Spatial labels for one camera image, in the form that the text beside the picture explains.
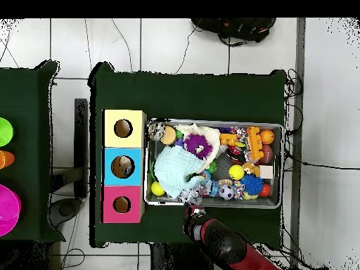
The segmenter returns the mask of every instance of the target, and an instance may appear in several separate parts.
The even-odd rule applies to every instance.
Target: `red ball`
[[[262,191],[260,191],[260,197],[268,197],[271,194],[271,186],[268,184],[264,184],[262,186]]]
[[[262,165],[268,165],[273,160],[273,150],[269,145],[263,145],[261,151],[264,153],[264,157],[259,161]]]

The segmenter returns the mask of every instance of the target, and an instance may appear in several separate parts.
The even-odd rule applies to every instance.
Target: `pink bowl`
[[[18,195],[0,184],[0,236],[10,232],[19,219],[21,201]]]

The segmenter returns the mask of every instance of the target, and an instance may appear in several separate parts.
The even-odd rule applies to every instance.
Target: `gray bin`
[[[148,124],[159,122],[157,119],[148,120]],[[249,123],[249,122],[219,122],[219,121],[204,121],[204,120],[176,120],[168,119],[163,120],[166,125],[175,126],[178,124],[193,124],[196,123],[199,127],[249,127],[255,126],[262,129],[270,129],[275,135],[275,141],[270,145],[273,149],[274,157],[270,165],[274,167],[274,178],[263,179],[265,183],[271,186],[271,195],[268,198],[258,197],[254,200],[228,200],[225,201],[220,197],[215,198],[203,198],[202,206],[204,207],[230,207],[230,208],[268,208],[274,209],[281,204],[283,196],[283,151],[284,151],[284,128],[279,124],[267,124],[267,123]],[[150,164],[160,154],[165,147],[160,141],[149,140],[146,149],[145,160],[145,173],[146,180],[144,181],[144,189],[146,191],[145,201],[149,205],[178,205],[183,204],[172,199],[169,199],[166,194],[161,197],[153,195],[151,192],[151,184],[153,178],[150,175]],[[226,153],[221,154],[217,159],[217,171],[212,174],[211,179],[230,179],[228,170],[233,165],[230,161],[230,157]]]

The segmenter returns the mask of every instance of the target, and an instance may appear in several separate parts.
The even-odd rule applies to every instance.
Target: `round hole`
[[[127,213],[131,208],[131,203],[129,198],[121,195],[114,199],[114,203],[112,204],[114,210],[119,213]]]
[[[126,155],[117,156],[111,163],[111,172],[117,178],[129,178],[135,170],[134,161]]]
[[[129,120],[121,119],[116,121],[114,132],[119,138],[127,138],[132,133],[132,125]]]

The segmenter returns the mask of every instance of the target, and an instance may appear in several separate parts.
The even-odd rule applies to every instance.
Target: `orange basketball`
[[[261,130],[259,135],[262,140],[262,143],[266,145],[273,143],[275,139],[275,135],[270,129]]]

